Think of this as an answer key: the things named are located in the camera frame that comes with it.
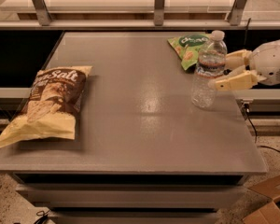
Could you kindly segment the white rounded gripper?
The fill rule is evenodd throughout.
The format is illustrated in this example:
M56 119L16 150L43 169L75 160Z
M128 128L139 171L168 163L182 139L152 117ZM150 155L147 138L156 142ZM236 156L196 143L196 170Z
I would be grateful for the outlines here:
M253 51L240 49L226 55L225 68L233 70L249 64L250 71L234 77L224 76L211 79L208 87L217 91L248 90L260 84L272 86L280 84L280 39L260 45Z

